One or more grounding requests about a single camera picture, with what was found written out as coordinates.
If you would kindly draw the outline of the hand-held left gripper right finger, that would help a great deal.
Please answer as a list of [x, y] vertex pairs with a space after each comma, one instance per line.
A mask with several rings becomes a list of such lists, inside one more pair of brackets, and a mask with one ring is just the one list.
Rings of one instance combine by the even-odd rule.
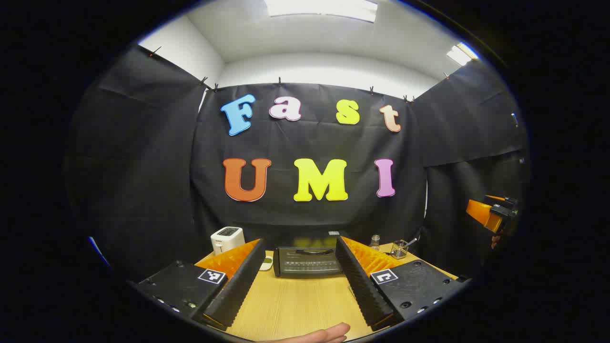
[[373, 331], [415, 321], [464, 291], [471, 282], [452, 278], [421, 259], [400, 263], [343, 236], [337, 238], [335, 256]]

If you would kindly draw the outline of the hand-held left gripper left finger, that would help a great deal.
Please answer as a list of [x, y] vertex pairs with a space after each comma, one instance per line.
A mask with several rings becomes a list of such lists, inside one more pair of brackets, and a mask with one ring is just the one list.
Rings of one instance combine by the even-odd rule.
[[264, 259], [265, 242], [255, 239], [197, 263], [176, 260], [129, 285], [185, 321], [226, 330], [233, 325]]

